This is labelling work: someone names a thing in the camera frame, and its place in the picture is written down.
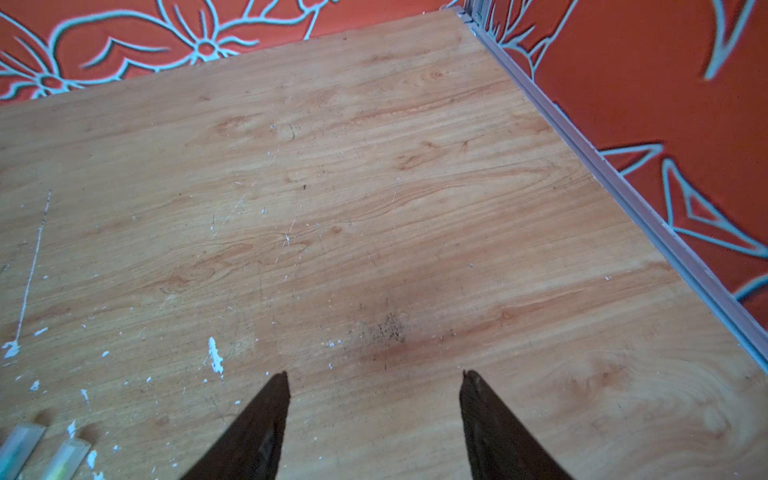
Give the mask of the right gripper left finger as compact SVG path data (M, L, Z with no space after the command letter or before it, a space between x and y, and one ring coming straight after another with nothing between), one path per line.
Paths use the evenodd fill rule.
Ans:
M288 373L273 375L183 477L276 479L290 399Z

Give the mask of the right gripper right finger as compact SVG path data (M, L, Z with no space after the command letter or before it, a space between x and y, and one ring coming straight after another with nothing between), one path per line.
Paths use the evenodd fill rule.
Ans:
M474 479L571 477L478 372L463 373L459 402Z

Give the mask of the clear pen cap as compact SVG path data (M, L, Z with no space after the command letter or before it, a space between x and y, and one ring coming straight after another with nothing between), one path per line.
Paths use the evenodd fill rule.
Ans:
M1 447L1 480L17 478L45 430L43 425L28 422L20 423L12 430Z
M41 480L71 480L91 444L79 438L65 440L41 476Z

